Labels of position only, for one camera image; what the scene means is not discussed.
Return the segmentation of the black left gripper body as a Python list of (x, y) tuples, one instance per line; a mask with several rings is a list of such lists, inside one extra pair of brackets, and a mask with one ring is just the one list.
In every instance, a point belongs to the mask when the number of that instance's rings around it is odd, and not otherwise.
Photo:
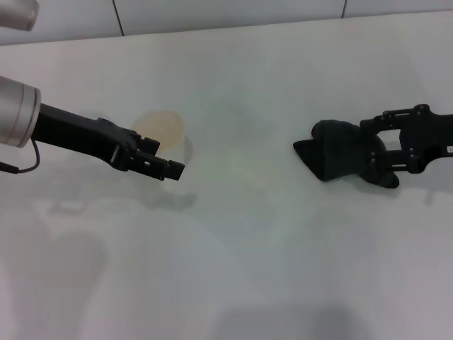
[(138, 151), (138, 134), (109, 120), (90, 119), (46, 104), (40, 106), (32, 139), (87, 154), (114, 169), (128, 171)]

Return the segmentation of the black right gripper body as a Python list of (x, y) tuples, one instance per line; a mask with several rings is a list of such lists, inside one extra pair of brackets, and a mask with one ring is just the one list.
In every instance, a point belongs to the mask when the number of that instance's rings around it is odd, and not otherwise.
[(452, 115), (410, 115), (401, 126), (399, 139), (407, 171), (420, 174), (430, 162), (452, 158)]

